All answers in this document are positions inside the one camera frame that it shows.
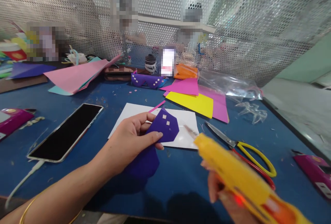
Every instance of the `scissors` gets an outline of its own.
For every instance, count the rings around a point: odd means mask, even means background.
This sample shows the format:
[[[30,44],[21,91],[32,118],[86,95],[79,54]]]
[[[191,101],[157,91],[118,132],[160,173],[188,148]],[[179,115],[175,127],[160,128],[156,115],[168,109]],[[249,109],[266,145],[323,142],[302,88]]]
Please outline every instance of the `scissors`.
[[[270,177],[275,177],[277,175],[276,169],[273,166],[273,164],[269,161],[269,159],[267,159],[267,157],[260,152],[259,150],[257,150],[255,147],[246,144],[244,142],[240,142],[240,141],[233,141],[231,139],[229,139],[224,133],[222,133],[219,129],[217,129],[216,127],[214,127],[212,124],[205,122],[207,126],[209,126],[209,128],[217,135],[219,136],[222,140],[224,140],[230,147],[230,149],[236,153],[242,160],[244,160],[246,163],[248,163],[253,169],[255,169],[259,174],[261,174],[266,181],[269,183],[269,185],[271,186],[271,188],[275,189],[275,185],[272,181],[272,179]],[[241,156],[236,150],[235,147],[238,147],[249,159],[246,159],[245,157]],[[262,165],[259,164],[259,162],[257,162],[255,160],[255,158],[252,157],[252,155],[250,155],[248,153],[248,151],[245,149],[248,148],[252,151],[254,151],[255,153],[257,153],[262,160],[267,164],[268,168],[270,171],[266,170]]]

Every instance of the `gold bracelet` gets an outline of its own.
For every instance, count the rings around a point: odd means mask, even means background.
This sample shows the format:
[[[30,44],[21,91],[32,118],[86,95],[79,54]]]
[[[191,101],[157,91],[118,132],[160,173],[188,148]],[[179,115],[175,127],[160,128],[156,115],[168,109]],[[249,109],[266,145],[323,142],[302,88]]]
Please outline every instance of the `gold bracelet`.
[[[32,200],[32,202],[30,202],[30,204],[27,206],[27,208],[25,209],[25,211],[24,211],[24,213],[22,214],[22,217],[21,217],[21,219],[20,219],[20,224],[24,224],[24,218],[25,218],[25,215],[26,215],[26,213],[27,213],[29,207],[31,206],[31,204],[37,199],[37,197],[38,197],[41,193],[39,193],[39,194],[38,194],[38,195]],[[79,213],[75,216],[74,219],[72,219],[71,222],[69,222],[69,224],[72,224],[72,223],[75,221],[75,219],[79,216],[80,212],[82,212],[82,211],[79,211]]]

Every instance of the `perforated metal panel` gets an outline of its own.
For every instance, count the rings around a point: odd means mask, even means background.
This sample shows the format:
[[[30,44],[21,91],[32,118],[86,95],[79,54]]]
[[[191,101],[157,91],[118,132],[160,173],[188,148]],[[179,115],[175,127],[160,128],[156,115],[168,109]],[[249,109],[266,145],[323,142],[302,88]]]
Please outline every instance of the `perforated metal panel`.
[[[10,20],[64,22],[76,50],[110,59],[122,52],[117,7],[116,0],[0,0],[0,36],[14,36]],[[202,9],[201,23],[216,27],[215,34],[194,33],[185,40],[176,27],[132,24],[126,28],[127,50],[136,63],[143,65],[152,47],[173,44],[178,61],[253,79],[258,86],[331,28],[331,0],[133,0],[131,7],[139,14],[180,21],[188,8]]]

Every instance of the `paper cup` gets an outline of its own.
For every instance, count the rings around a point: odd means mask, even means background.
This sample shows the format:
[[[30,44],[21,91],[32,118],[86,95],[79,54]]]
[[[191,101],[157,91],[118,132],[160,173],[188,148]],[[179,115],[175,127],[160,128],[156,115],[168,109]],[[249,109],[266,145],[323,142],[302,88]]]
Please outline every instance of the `paper cup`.
[[[0,43],[0,51],[14,61],[23,61],[27,59],[26,53],[16,43]]]

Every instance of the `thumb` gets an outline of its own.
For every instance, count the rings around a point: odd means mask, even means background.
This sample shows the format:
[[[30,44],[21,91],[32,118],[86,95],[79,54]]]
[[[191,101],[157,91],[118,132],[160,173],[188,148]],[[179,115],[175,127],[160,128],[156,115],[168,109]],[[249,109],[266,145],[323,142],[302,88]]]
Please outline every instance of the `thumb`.
[[[139,151],[141,152],[148,146],[154,144],[157,142],[160,138],[162,138],[163,133],[161,132],[150,132],[148,134],[138,136],[138,142],[137,142],[137,147]]]

